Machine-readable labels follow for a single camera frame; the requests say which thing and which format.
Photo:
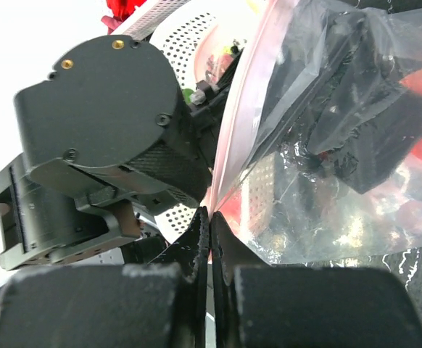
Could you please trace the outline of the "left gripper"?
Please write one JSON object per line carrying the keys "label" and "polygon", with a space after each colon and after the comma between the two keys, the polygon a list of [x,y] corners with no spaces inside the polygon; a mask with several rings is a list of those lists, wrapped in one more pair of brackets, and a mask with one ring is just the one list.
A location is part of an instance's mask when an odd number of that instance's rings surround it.
{"label": "left gripper", "polygon": [[[422,101],[400,83],[357,104],[366,82],[381,83],[367,50],[384,34],[380,9],[295,9],[279,46],[257,134],[257,153],[290,127],[309,153],[359,194],[382,184],[420,139]],[[365,73],[365,82],[359,73]]]}

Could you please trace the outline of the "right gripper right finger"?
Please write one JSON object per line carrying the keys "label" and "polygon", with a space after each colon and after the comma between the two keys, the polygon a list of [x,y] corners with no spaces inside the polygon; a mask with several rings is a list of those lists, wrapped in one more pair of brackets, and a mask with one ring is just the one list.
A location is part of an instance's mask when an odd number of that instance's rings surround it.
{"label": "right gripper right finger", "polygon": [[220,213],[210,246],[218,347],[422,347],[418,313],[387,271],[268,265]]}

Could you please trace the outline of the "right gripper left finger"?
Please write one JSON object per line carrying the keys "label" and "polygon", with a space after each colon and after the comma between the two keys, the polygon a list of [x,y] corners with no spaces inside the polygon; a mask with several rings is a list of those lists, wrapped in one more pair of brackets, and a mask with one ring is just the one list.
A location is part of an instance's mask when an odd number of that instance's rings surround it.
{"label": "right gripper left finger", "polygon": [[207,210],[147,264],[19,271],[0,289],[0,347],[203,347]]}

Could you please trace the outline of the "clear zip top bag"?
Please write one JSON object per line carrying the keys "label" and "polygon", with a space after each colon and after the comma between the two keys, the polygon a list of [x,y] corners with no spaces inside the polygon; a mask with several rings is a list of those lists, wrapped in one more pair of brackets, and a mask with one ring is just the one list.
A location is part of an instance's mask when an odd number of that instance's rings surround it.
{"label": "clear zip top bag", "polygon": [[422,1],[267,1],[206,203],[271,263],[422,246]]}

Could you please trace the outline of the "red fake apple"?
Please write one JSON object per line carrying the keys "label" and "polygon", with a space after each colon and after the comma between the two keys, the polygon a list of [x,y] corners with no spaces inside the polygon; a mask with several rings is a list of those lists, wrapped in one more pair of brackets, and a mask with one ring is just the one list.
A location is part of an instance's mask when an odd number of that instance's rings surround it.
{"label": "red fake apple", "polygon": [[235,190],[221,206],[233,234],[244,242],[258,237],[267,227],[268,195],[261,188],[241,187]]}

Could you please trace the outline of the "purple fake grapes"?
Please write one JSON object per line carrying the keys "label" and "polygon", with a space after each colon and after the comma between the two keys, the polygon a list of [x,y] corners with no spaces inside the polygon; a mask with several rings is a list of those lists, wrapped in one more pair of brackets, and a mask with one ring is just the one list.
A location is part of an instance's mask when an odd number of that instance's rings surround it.
{"label": "purple fake grapes", "polygon": [[223,74],[233,60],[234,56],[229,53],[223,53],[221,55],[212,54],[207,60],[207,70],[213,75]]}

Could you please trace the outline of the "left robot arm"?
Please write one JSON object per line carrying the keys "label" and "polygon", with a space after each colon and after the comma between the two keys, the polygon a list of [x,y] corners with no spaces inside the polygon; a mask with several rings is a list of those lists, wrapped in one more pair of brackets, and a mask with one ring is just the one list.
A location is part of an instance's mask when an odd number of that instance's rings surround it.
{"label": "left robot arm", "polygon": [[172,58],[101,36],[15,97],[0,266],[77,262],[182,233],[203,207],[270,263],[422,246],[422,9],[271,1],[210,32],[185,96]]}

